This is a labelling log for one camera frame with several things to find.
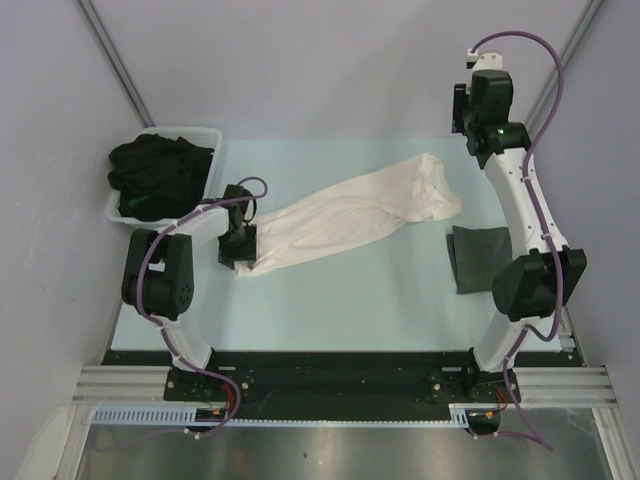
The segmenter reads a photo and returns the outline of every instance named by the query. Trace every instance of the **white table surface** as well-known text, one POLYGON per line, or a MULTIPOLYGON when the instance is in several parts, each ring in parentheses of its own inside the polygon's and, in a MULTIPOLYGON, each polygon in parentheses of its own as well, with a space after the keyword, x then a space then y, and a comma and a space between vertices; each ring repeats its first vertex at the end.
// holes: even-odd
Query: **white table surface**
MULTIPOLYGON (((489 228, 505 220, 464 140, 225 142, 210 193, 220 196, 227 183, 259 175, 270 188, 258 204, 264 213, 421 152, 444 163, 449 186, 463 201, 461 215, 408 225, 373 244, 255 278, 235 278, 218 264, 213 241, 194 258, 190 314, 205 339, 217 350, 263 351, 443 351, 477 343, 495 307, 490 293, 456 294, 445 235, 454 224, 489 228)), ((541 328, 547 331, 550 322, 541 328)), ((166 349, 128 305, 111 348, 166 349)), ((529 336, 524 350, 558 351, 560 343, 529 336)))

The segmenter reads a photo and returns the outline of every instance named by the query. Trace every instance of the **white plastic bin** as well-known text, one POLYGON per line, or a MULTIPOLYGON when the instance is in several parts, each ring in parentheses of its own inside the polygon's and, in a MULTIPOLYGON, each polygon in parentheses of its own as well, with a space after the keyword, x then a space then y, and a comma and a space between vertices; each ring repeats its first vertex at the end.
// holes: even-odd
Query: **white plastic bin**
MULTIPOLYGON (((207 183, 204 186, 204 197, 209 195, 211 190, 211 183, 213 181, 213 172, 218 161, 218 153, 220 152, 220 144, 222 143, 222 132, 216 128, 205 127, 152 127, 145 128, 138 135, 143 133, 157 134, 161 137, 177 139, 182 137, 185 140, 197 145, 199 147, 208 147, 215 149, 213 157, 211 158, 211 168, 209 168, 209 174, 207 175, 207 183)), ((169 225, 173 218, 163 218, 155 222, 143 222, 133 217, 121 217, 118 212, 118 205, 120 202, 120 192, 113 190, 109 196, 107 202, 107 218, 115 223, 124 223, 130 225, 133 228, 159 228, 169 225)))

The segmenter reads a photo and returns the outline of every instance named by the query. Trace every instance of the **white cloth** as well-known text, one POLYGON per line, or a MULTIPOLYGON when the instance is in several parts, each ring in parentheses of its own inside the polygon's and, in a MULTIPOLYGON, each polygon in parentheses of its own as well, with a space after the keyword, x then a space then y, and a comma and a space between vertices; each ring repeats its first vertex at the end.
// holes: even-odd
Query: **white cloth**
POLYGON ((444 165, 423 153, 257 217, 257 261, 251 269, 236 262, 236 275, 316 260, 380 240, 406 223, 443 220, 460 211, 444 165))

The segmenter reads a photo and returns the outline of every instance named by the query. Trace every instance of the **white wall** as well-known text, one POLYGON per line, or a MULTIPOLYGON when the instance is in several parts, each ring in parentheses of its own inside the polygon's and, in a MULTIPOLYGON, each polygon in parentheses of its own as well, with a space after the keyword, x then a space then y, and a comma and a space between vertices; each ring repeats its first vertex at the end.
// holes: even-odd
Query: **white wall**
POLYGON ((589 266, 569 305, 590 363, 606 364, 640 447, 640 3, 609 2, 567 75, 536 157, 563 233, 589 266))
POLYGON ((107 335, 126 234, 110 149, 140 128, 73 2, 0 8, 0 478, 107 335))
MULTIPOLYGON (((227 138, 435 138, 465 52, 499 30, 561 48, 586 0, 96 0, 155 121, 227 138)), ((524 118, 551 62, 506 55, 524 118)))

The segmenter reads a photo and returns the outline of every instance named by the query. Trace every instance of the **black folded cloth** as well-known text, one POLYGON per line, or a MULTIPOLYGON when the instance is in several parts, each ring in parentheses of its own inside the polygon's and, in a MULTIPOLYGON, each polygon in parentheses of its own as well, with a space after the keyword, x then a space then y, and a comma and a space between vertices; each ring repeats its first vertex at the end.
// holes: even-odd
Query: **black folded cloth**
POLYGON ((447 235, 447 250, 458 293, 491 291, 495 276, 511 263, 509 229, 454 226, 447 235))
POLYGON ((120 215, 153 222, 192 211, 204 196, 213 151, 150 134, 116 147, 108 180, 120 190, 120 215))

